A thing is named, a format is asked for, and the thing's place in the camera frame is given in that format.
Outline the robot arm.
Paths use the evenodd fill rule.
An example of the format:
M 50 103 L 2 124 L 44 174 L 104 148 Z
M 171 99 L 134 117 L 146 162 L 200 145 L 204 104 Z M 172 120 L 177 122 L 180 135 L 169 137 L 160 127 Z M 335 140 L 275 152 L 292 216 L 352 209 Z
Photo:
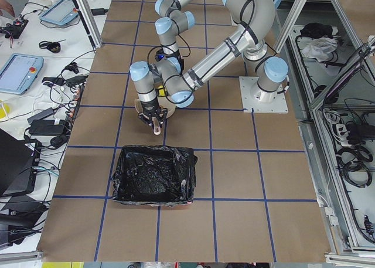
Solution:
M 259 76 L 257 87 L 261 95 L 277 94 L 287 76 L 288 66 L 279 57 L 268 53 L 264 39 L 274 23 L 279 0 L 222 0 L 229 10 L 237 29 L 225 38 L 212 52 L 189 70 L 183 69 L 183 60 L 176 41 L 184 31 L 195 25 L 194 15 L 182 9 L 192 0 L 157 0 L 155 12 L 159 19 L 155 29 L 159 36 L 161 56 L 155 63 L 133 63 L 129 72 L 138 94 L 140 120 L 155 129 L 167 118 L 167 109 L 160 106 L 156 85 L 165 89 L 167 101 L 177 107 L 187 107 L 194 100 L 194 92 L 223 70 L 237 57 L 242 56 Z
M 175 57 L 179 62 L 182 56 L 176 37 L 195 25 L 195 17 L 189 11 L 182 8 L 193 0 L 157 0 L 155 12 L 159 19 L 155 21 L 155 29 L 159 36 L 162 56 Z

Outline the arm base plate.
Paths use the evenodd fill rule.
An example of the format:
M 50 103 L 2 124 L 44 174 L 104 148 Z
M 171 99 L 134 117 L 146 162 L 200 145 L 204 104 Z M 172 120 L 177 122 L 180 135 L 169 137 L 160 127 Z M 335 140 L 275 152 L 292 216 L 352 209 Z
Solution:
M 289 112 L 283 87 L 266 92 L 258 86 L 259 77 L 240 76 L 240 92 L 243 111 L 258 114 L 287 114 Z

